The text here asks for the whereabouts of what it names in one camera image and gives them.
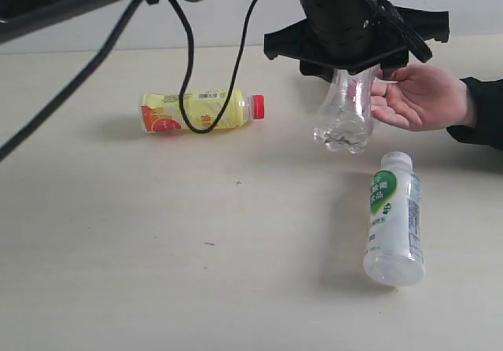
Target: white bottle cap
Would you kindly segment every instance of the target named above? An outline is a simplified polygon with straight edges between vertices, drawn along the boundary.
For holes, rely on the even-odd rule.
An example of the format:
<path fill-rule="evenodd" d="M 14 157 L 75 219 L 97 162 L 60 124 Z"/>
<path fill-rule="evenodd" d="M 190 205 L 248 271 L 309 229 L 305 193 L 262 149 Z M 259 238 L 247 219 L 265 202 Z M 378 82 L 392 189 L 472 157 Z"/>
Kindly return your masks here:
<path fill-rule="evenodd" d="M 387 166 L 393 163 L 406 164 L 410 169 L 412 169 L 412 159 L 409 155 L 403 152 L 389 152 L 384 155 L 380 161 L 381 166 Z"/>

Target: bottle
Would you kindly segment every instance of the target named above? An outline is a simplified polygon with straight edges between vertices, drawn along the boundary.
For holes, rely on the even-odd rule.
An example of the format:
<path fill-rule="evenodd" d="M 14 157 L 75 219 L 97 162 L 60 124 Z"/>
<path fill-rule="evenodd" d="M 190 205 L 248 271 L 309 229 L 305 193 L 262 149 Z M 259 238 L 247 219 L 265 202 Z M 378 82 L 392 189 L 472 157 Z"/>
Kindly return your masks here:
<path fill-rule="evenodd" d="M 376 282 L 406 287 L 423 279 L 420 197 L 412 159 L 402 152 L 386 154 L 370 187 L 369 238 L 363 259 L 366 274 Z"/>
<path fill-rule="evenodd" d="M 350 75 L 336 70 L 325 102 L 318 110 L 314 140 L 325 144 L 332 152 L 365 150 L 373 131 L 370 112 L 370 90 L 376 78 L 377 66 Z"/>
<path fill-rule="evenodd" d="M 185 111 L 197 129 L 208 128 L 222 109 L 227 90 L 207 90 L 185 94 Z M 140 112 L 145 132 L 159 133 L 179 129 L 188 130 L 178 106 L 178 95 L 146 94 L 140 100 Z M 234 90 L 229 105 L 215 129 L 234 129 L 253 119 L 264 118 L 264 96 L 246 97 Z"/>

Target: plastic bottle bottom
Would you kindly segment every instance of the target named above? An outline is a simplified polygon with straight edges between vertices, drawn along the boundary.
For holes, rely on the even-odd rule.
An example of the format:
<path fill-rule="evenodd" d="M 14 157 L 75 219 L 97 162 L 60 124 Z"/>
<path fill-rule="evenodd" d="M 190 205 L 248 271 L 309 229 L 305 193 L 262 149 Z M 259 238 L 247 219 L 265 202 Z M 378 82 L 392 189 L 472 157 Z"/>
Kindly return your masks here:
<path fill-rule="evenodd" d="M 367 255 L 363 260 L 363 269 L 377 283 L 392 287 L 413 286 L 424 277 L 421 261 L 401 255 Z"/>
<path fill-rule="evenodd" d="M 354 119 L 346 119 L 334 122 L 325 128 L 314 129 L 314 140 L 324 143 L 331 152 L 347 150 L 357 154 L 365 150 L 368 135 L 362 122 Z"/>

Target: human hand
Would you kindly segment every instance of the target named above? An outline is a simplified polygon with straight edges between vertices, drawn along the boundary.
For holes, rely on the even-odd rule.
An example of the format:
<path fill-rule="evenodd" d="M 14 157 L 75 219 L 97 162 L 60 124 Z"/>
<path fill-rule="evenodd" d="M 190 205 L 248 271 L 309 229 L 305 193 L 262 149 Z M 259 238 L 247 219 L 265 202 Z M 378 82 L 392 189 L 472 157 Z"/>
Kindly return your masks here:
<path fill-rule="evenodd" d="M 431 65 L 409 64 L 395 71 L 390 81 L 373 83 L 375 119 L 411 131 L 475 128 L 475 106 L 468 89 L 449 72 Z"/>

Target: table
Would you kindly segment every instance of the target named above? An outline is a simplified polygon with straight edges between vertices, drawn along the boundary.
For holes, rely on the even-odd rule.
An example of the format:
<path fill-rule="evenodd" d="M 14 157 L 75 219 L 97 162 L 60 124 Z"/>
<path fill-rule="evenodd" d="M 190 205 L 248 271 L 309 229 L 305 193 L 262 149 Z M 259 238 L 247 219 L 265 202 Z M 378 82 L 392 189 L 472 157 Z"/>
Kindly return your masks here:
<path fill-rule="evenodd" d="M 503 36 L 433 45 L 456 75 L 503 75 Z M 227 85 L 236 49 L 199 49 L 192 89 Z M 90 53 L 0 57 L 5 140 Z M 144 134 L 143 93 L 176 93 L 186 51 L 119 51 L 0 166 L 0 349 L 499 350 L 503 155 L 445 131 L 379 125 L 364 154 L 311 140 L 327 86 L 244 55 L 266 118 L 229 133 Z M 427 275 L 362 269 L 380 157 L 423 181 Z"/>

